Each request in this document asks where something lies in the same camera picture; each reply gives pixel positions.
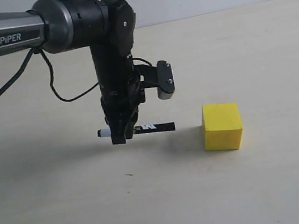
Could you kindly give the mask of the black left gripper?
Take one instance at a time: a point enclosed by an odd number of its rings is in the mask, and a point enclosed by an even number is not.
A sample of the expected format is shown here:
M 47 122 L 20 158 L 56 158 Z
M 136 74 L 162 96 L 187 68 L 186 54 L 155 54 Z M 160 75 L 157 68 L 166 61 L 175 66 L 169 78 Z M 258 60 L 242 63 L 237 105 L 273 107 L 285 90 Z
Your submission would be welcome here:
M 110 91 L 106 91 L 106 86 L 99 83 L 101 107 L 113 145 L 125 144 L 127 139 L 133 138 L 139 105 L 144 102 L 140 82 L 140 76 L 131 77 L 128 82 L 115 85 Z

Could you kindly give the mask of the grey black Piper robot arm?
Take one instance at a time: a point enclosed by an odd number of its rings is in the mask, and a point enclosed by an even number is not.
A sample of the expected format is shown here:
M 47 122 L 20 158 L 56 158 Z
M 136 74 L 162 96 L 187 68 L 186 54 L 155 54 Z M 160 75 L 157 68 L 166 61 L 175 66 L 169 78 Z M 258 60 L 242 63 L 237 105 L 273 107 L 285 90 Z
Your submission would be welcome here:
M 125 0 L 37 0 L 26 12 L 0 13 L 0 56 L 89 47 L 113 144 L 133 136 L 139 73 L 131 49 L 136 15 Z

